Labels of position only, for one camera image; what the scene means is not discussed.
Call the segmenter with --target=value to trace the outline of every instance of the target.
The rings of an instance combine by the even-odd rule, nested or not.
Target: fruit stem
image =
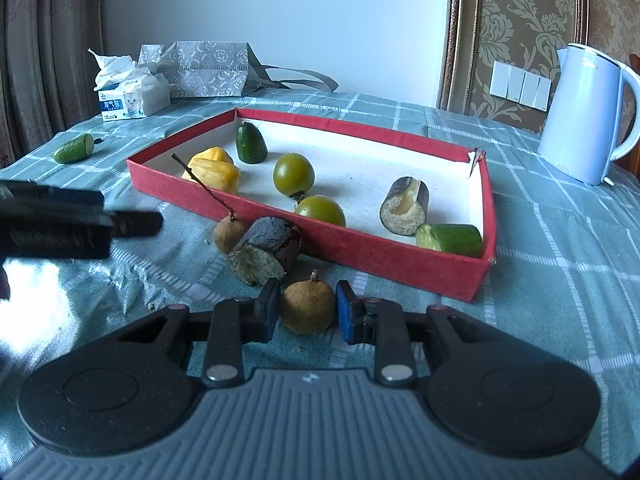
[[[209,193],[214,200],[217,200],[218,202],[220,202],[223,205],[223,207],[227,211],[229,211],[229,218],[231,219],[232,222],[236,219],[236,213],[234,212],[233,208],[225,204],[221,198],[218,198],[217,196],[215,196],[211,192],[211,190],[207,186],[205,186],[197,176],[193,174],[193,171],[191,171],[191,168],[189,166],[187,166],[183,161],[181,161],[180,158],[175,153],[171,154],[171,158],[175,160],[178,164],[180,164],[184,168],[184,171],[186,171],[193,180],[195,180],[198,184],[200,184],[204,188],[204,191]]]
[[[294,193],[293,195],[289,195],[289,198],[292,198],[293,200],[296,201],[296,203],[300,203],[302,202],[302,200],[305,198],[305,192],[304,191],[299,191],[297,193]]]

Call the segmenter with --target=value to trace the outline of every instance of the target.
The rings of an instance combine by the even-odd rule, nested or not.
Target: silver gift bag
[[[272,80],[248,43],[231,41],[176,41],[166,45],[144,44],[139,63],[154,62],[168,79],[171,97],[243,96],[258,88],[290,88],[285,83],[303,84],[333,92],[338,83],[312,70],[291,70],[318,79]]]

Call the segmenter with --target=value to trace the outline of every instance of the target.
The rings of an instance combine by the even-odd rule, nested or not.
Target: light switch panel
[[[546,112],[550,90],[551,79],[494,61],[489,94]]]
[[[538,93],[538,84],[540,76],[533,72],[525,72],[524,82],[522,84],[522,93],[520,94],[520,104],[533,108],[536,104],[536,94]]]
[[[546,112],[546,107],[549,104],[549,92],[551,90],[551,79],[547,77],[540,77],[540,83],[538,83],[538,91],[536,92],[536,103],[534,108]]]
[[[494,61],[494,71],[491,74],[491,86],[489,86],[489,94],[496,97],[507,97],[507,88],[509,86],[509,72],[511,65]]]
[[[512,66],[509,72],[509,85],[507,86],[507,99],[518,102],[522,93],[525,72],[517,66]]]

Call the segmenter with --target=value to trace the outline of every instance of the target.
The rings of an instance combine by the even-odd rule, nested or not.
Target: green tomato
[[[281,156],[273,168],[273,183],[286,196],[302,195],[311,189],[316,173],[311,163],[299,153]]]
[[[296,215],[307,216],[345,227],[347,222],[338,203],[324,195],[311,195],[303,198],[295,211]]]

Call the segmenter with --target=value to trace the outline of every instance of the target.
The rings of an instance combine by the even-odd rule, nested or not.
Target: light blue kettle
[[[618,143],[625,83],[640,104],[640,77],[624,63],[577,43],[558,50],[560,80],[538,153],[577,180],[601,184],[611,162],[640,140],[640,113],[628,138]]]

